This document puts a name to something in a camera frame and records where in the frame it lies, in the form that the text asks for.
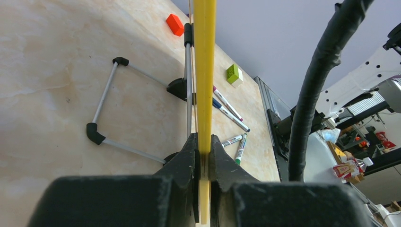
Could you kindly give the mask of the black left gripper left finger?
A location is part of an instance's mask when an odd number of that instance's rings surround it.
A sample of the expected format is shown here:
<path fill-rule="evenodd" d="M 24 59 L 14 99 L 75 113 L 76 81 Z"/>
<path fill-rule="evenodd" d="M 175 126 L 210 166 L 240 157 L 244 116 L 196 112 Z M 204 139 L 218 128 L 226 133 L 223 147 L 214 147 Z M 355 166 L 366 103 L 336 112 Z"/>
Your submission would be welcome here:
<path fill-rule="evenodd" d="M 154 174 L 161 178 L 156 198 L 159 227 L 193 227 L 200 221 L 199 167 L 198 134 L 192 133 Z"/>

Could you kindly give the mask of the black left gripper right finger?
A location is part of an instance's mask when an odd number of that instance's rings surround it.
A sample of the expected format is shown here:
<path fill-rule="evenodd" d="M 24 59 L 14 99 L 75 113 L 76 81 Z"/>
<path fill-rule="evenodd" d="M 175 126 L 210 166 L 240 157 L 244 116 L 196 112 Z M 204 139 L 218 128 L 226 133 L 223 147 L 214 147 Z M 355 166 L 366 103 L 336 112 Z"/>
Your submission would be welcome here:
<path fill-rule="evenodd" d="M 210 221 L 212 227 L 242 227 L 243 199 L 235 195 L 236 184 L 259 180 L 240 167 L 224 150 L 216 135 L 211 136 L 209 154 Z"/>

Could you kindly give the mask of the yellow framed whiteboard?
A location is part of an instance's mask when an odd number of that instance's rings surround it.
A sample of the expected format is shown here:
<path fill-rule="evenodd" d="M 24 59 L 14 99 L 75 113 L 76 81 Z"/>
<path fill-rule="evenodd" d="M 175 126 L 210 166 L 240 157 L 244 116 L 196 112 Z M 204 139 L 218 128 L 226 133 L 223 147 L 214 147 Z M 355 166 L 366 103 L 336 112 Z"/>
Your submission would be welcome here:
<path fill-rule="evenodd" d="M 212 87 L 214 73 L 217 2 L 193 1 L 193 43 L 195 54 L 198 151 L 200 153 L 199 211 L 200 223 L 209 223 Z"/>

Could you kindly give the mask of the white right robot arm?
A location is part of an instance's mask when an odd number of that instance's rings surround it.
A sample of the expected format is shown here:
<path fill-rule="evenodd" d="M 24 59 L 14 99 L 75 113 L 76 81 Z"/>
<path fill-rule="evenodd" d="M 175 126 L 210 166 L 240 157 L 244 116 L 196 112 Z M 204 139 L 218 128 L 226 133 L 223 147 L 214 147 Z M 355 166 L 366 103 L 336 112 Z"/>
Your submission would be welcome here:
<path fill-rule="evenodd" d="M 315 107 L 317 113 L 326 118 L 339 115 L 340 109 L 354 98 L 387 79 L 401 75 L 400 24 L 387 37 L 387 42 L 362 65 L 320 93 Z"/>

